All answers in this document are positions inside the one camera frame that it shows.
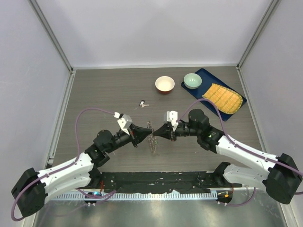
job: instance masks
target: green bowl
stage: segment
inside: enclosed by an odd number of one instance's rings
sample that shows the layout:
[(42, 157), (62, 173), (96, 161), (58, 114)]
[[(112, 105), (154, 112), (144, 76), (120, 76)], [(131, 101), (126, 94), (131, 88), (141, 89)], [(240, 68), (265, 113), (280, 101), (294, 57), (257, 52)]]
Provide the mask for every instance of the green bowl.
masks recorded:
[(195, 73), (185, 75), (183, 81), (184, 85), (189, 89), (196, 89), (202, 84), (201, 77)]

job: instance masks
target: white wall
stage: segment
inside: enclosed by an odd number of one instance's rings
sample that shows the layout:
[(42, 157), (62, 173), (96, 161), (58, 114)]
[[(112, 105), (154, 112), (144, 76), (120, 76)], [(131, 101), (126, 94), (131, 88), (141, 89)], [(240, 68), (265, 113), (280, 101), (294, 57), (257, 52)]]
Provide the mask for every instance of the white wall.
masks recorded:
[[(303, 1), (282, 0), (242, 72), (267, 151), (303, 171)], [(303, 224), (303, 196), (293, 201)]]
[(38, 0), (73, 67), (236, 64), (270, 0)]
[(28, 1), (0, 1), (0, 21), (0, 226), (14, 227), (10, 191), (43, 168), (69, 73)]

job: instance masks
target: robotic arm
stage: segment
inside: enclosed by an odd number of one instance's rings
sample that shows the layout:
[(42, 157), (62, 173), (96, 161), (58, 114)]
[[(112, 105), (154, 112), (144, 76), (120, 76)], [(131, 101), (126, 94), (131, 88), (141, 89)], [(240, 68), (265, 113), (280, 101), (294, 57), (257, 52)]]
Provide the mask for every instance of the robotic arm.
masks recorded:
[[(80, 154), (80, 158), (74, 165), (41, 179), (22, 194), (17, 205), (23, 217), (36, 213), (48, 201), (64, 192), (85, 186), (96, 187), (102, 181), (102, 174), (98, 171), (98, 167), (109, 160), (107, 153), (111, 153), (130, 142), (134, 147), (137, 147), (152, 133), (150, 129), (134, 125), (128, 115), (115, 113), (115, 117), (118, 118), (117, 121), (121, 128), (115, 135), (112, 135), (108, 130), (101, 130), (94, 139), (94, 143)], [(75, 159), (71, 159), (58, 166), (38, 172), (33, 168), (26, 170), (12, 189), (12, 195), (16, 198), (35, 179), (74, 161)]]
[[(156, 130), (153, 135), (172, 141), (176, 141), (177, 137), (180, 136), (197, 136), (197, 143), (203, 149), (231, 157), (250, 167), (238, 167), (222, 162), (214, 172), (219, 184), (241, 183), (256, 187), (266, 191), (270, 197), (280, 203), (290, 203), (302, 181), (302, 177), (285, 167), (266, 160), (266, 158), (270, 158), (298, 169), (289, 155), (282, 154), (277, 157), (276, 155), (267, 154), (233, 138), (234, 143), (232, 144), (221, 130), (209, 124), (208, 117), (200, 109), (191, 110), (188, 113), (188, 122), (177, 122), (177, 119), (177, 112), (167, 111), (164, 117), (164, 125)], [(263, 156), (264, 159), (247, 153), (234, 144), (249, 149), (253, 153)]]

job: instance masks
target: floor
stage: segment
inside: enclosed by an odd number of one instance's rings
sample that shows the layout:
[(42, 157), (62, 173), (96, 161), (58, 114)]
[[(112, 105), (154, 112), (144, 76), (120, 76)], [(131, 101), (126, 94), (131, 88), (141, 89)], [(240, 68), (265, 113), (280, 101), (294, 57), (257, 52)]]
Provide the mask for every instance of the floor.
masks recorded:
[[(248, 190), (235, 190), (233, 203), (246, 201)], [(109, 201), (87, 207), (83, 201), (51, 201), (34, 227), (286, 227), (279, 204), (262, 191), (243, 207), (215, 201)]]
[[(178, 111), (181, 115), (196, 100), (180, 84), (184, 75), (199, 69), (195, 67), (78, 70), (54, 164), (60, 164), (76, 156), (74, 122), (82, 109), (99, 107), (125, 113), (131, 116), (137, 126), (146, 127), (147, 122), (151, 121), (153, 128), (158, 129), (163, 125), (163, 116), (167, 110)], [(244, 95), (235, 67), (206, 67), (205, 69)], [(172, 77), (176, 83), (174, 90), (168, 95), (159, 94), (154, 86), (156, 78), (164, 75)], [(150, 106), (140, 108), (138, 104), (142, 99)], [(210, 123), (216, 128), (221, 128), (218, 117), (204, 105), (198, 103), (194, 108), (201, 108), (209, 117)], [(247, 104), (225, 125), (228, 133), (235, 139), (261, 149)], [(108, 129), (114, 134), (119, 130), (119, 126), (113, 116), (90, 111), (82, 115), (78, 129), (81, 149), (84, 151), (92, 144), (100, 130)], [(203, 150), (196, 143), (195, 137), (178, 138), (176, 142), (158, 138), (155, 154), (151, 153), (148, 141), (144, 141), (138, 148), (127, 144), (109, 156), (110, 160), (100, 168), (100, 171), (213, 171), (223, 161), (241, 165), (230, 158)]]

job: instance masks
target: blue tray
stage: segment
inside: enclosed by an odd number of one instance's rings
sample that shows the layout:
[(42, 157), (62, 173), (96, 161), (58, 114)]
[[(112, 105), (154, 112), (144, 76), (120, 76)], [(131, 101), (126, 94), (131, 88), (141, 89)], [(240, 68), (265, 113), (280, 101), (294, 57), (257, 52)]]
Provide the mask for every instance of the blue tray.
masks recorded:
[[(205, 69), (199, 69), (197, 72), (195, 72), (195, 74), (198, 74), (202, 78), (202, 84), (200, 87), (198, 87), (197, 89), (188, 89), (184, 85), (184, 82), (181, 83), (181, 86), (196, 99), (203, 98), (202, 95), (204, 95), (206, 93), (206, 91), (208, 91), (208, 89), (211, 87), (212, 84), (219, 84), (223, 87), (227, 87), (227, 88), (235, 91), (234, 89), (227, 86), (225, 83), (220, 81), (217, 77), (215, 77), (213, 74), (211, 74), (209, 71), (207, 71)], [(244, 98), (243, 96), (242, 96), (242, 98), (243, 98), (243, 103), (242, 103), (241, 107), (247, 102), (246, 98)], [(201, 101), (201, 103), (218, 116), (216, 110), (210, 103), (208, 103), (206, 101)], [(227, 121), (231, 116), (233, 116), (233, 114), (226, 114), (221, 111), (219, 111), (219, 112), (221, 114), (223, 121)]]

